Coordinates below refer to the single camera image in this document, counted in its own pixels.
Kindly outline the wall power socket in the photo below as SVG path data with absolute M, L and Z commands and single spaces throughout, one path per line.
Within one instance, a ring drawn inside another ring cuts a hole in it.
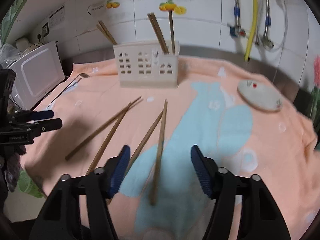
M 37 35 L 39 42 L 43 42 L 44 38 L 49 34 L 49 23 L 47 22 L 43 27 L 41 33 Z

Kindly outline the white microwave oven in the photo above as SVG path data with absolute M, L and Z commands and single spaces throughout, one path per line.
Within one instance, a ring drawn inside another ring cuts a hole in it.
M 9 68 L 16 73 L 11 96 L 23 110 L 32 109 L 65 79 L 54 41 L 29 52 Z

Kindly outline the white floral ceramic dish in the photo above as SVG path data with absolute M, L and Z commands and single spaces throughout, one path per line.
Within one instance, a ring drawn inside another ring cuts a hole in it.
M 237 90 L 252 107 L 264 112 L 278 112 L 283 107 L 281 94 L 273 87 L 255 80 L 241 80 Z

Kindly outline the peach blue patterned towel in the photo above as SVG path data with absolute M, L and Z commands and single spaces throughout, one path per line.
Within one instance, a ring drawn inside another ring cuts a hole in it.
M 67 91 L 59 85 L 38 106 L 52 109 L 60 130 L 43 133 L 27 146 L 21 163 L 45 194 L 61 175 L 83 176 L 108 130 L 99 133 L 70 160 L 68 155 L 98 127 L 136 98 L 116 129 L 99 166 L 124 145 L 136 150 L 163 109 L 167 110 L 159 189 L 155 206 L 149 192 L 156 161 L 155 129 L 125 177 L 109 211 L 121 239 L 201 239 L 214 202 L 202 191 L 191 162 L 191 147 L 233 174 L 262 177 L 285 219 L 292 239 L 299 239 L 319 211 L 319 152 L 312 122 L 287 99 L 276 113 L 244 102 L 237 86 L 262 75 L 229 62 L 182 57 L 179 85 L 172 89 L 123 88 L 114 60 L 75 64 L 72 77 L 87 77 Z

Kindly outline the angle valve red knob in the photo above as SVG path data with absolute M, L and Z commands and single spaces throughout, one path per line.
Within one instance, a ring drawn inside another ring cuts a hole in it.
M 242 29 L 242 27 L 238 26 L 238 25 L 228 25 L 229 27 L 229 33 L 231 35 L 231 37 L 233 38 L 238 38 L 238 37 L 246 37 L 246 32 L 244 29 Z

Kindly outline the chrome angle valve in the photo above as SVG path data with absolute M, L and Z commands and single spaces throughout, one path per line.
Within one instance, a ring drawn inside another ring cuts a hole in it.
M 262 46 L 264 49 L 269 51 L 274 48 L 274 43 L 266 35 L 257 35 L 254 44 L 257 46 Z

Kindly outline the cream plastic utensil holder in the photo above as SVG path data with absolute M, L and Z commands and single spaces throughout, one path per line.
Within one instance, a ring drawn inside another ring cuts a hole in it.
M 158 41 L 138 41 L 114 45 L 114 56 L 121 87 L 173 88 L 178 84 L 180 43 L 175 54 L 167 41 L 164 54 Z

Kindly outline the green plastic basket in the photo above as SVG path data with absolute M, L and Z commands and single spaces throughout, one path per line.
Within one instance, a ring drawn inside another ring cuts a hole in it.
M 37 185 L 28 176 L 25 170 L 20 171 L 20 176 L 17 182 L 17 186 L 22 193 L 29 194 L 36 198 L 42 198 L 43 194 Z

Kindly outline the brown wooden chopstick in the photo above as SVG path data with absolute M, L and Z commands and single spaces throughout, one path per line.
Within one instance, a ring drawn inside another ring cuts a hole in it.
M 159 132 L 158 146 L 157 146 L 157 155 L 156 155 L 156 163 L 155 163 L 155 171 L 153 175 L 152 187 L 149 193 L 149 202 L 150 205 L 155 206 L 157 202 L 157 192 L 160 180 L 160 172 L 161 172 L 161 159 L 164 147 L 164 137 L 165 137 L 165 125 L 167 119 L 167 109 L 168 109 L 168 101 L 165 99 L 163 114 L 161 119 L 161 127 Z
M 175 55 L 175 35 L 174 35 L 174 23 L 173 23 L 173 17 L 172 17 L 172 10 L 168 11 L 169 15 L 169 24 L 170 24 L 170 37 L 171 37 L 171 48 L 172 48 L 172 54 Z
M 167 48 L 167 45 L 166 45 L 166 42 L 165 42 L 165 39 L 163 37 L 163 34 L 162 34 L 162 31 L 160 29 L 160 26 L 159 26 L 159 23 L 156 19 L 156 16 L 155 14 L 152 12 L 152 13 L 148 13 L 148 19 L 153 27 L 153 30 L 156 34 L 156 37 L 158 39 L 158 42 L 161 46 L 161 49 L 163 51 L 164 54 L 168 54 L 169 51 L 168 51 L 168 48 Z
M 142 97 L 138 97 L 132 102 L 130 102 L 126 107 L 121 109 L 118 113 L 109 118 L 104 122 L 99 128 L 97 128 L 92 134 L 90 134 L 86 139 L 84 139 L 78 146 L 76 146 L 68 155 L 66 155 L 65 160 L 69 161 L 82 147 L 91 142 L 99 133 L 106 129 L 111 123 L 113 123 L 117 118 L 120 117 L 125 110 L 128 110 L 133 104 L 139 101 Z
M 95 155 L 94 159 L 92 160 L 86 175 L 88 175 L 89 173 L 91 173 L 96 166 L 98 165 L 100 159 L 103 156 L 103 153 L 105 152 L 108 144 L 110 143 L 112 137 L 114 136 L 118 126 L 120 125 L 122 119 L 124 118 L 125 114 L 127 113 L 127 111 L 129 110 L 129 108 L 132 106 L 132 103 L 129 103 L 126 108 L 124 109 L 124 111 L 120 114 L 119 118 L 117 119 L 116 123 L 114 124 L 114 126 L 111 128 L 110 132 L 108 133 L 107 137 L 105 138 L 105 140 L 103 141 L 101 147 L 99 148 L 99 151 L 97 152 L 97 154 Z
M 133 163 L 136 161 L 136 159 L 139 157 L 142 149 L 144 148 L 144 146 L 146 145 L 146 143 L 148 142 L 148 139 L 151 137 L 153 131 L 155 130 L 156 126 L 158 125 L 159 121 L 161 120 L 163 115 L 163 111 L 161 111 L 161 113 L 159 114 L 159 116 L 157 116 L 156 120 L 153 122 L 153 124 L 151 125 L 151 127 L 149 128 L 149 130 L 147 131 L 146 135 L 144 135 L 142 141 L 140 142 L 140 144 L 138 145 L 138 147 L 136 148 L 135 152 L 133 153 L 133 155 L 130 158 L 129 164 L 127 166 L 127 169 L 124 173 L 124 177 L 126 177 L 127 173 L 129 172 L 130 168 L 132 167 Z
M 156 16 L 155 16 L 155 14 L 153 12 L 150 15 L 151 15 L 151 18 L 152 18 L 153 26 L 156 29 L 155 32 L 156 32 L 158 41 L 159 41 L 159 43 L 161 45 L 161 48 L 163 50 L 163 53 L 164 54 L 169 54 L 169 50 L 168 50 L 167 44 L 166 44 L 165 39 L 163 37 L 162 31 L 160 29 L 160 26 L 159 26 L 159 23 L 158 23 L 158 21 L 156 19 Z
M 106 25 L 103 23 L 103 21 L 99 20 L 98 21 L 98 27 L 101 29 L 101 32 L 103 32 L 105 34 L 105 36 L 107 37 L 107 39 L 113 44 L 113 45 L 117 45 L 116 40 L 114 39 L 114 37 L 112 36 L 112 34 L 109 32 L 109 30 L 107 29 Z

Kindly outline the metal spoon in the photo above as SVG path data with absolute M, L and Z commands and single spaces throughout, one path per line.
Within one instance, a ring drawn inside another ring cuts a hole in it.
M 46 110 L 50 110 L 51 109 L 51 105 L 54 103 L 54 101 L 59 98 L 66 90 L 68 90 L 70 87 L 72 87 L 73 85 L 75 85 L 81 78 L 88 78 L 91 77 L 90 75 L 86 74 L 86 73 L 80 73 L 78 74 L 72 81 L 70 84 L 68 84 L 46 107 Z

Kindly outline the pink brush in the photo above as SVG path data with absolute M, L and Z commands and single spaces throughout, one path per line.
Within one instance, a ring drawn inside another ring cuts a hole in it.
M 320 88 L 320 56 L 316 56 L 313 62 L 314 70 L 314 85 L 317 88 Z

